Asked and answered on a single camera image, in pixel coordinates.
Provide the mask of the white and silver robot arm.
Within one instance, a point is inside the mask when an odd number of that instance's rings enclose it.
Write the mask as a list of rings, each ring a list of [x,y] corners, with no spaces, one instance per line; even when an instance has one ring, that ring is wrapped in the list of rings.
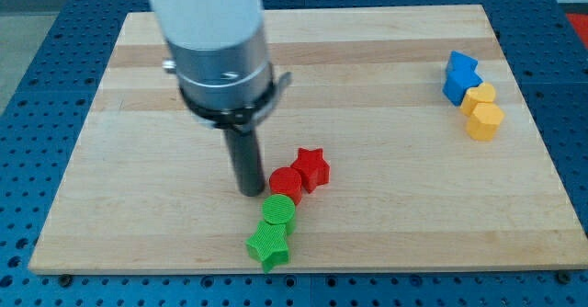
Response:
[[[248,132],[274,110],[291,74],[275,77],[263,0],[148,0],[187,107],[203,124]]]

